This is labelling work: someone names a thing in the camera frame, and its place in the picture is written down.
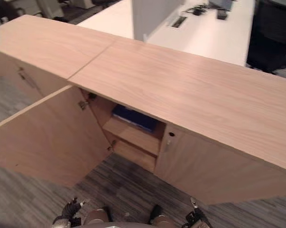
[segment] white desk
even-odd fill
[[[119,1],[78,26],[133,39],[132,1]]]
[[[202,2],[204,1],[187,0],[177,12],[180,14],[181,11]],[[170,27],[171,19],[167,19],[153,32],[147,43],[244,66],[249,48],[254,4],[254,0],[234,2],[227,20],[218,20],[216,10],[209,10],[202,16],[183,13],[182,15],[187,15],[188,19],[180,28]],[[131,0],[120,1],[78,25],[133,38]]]

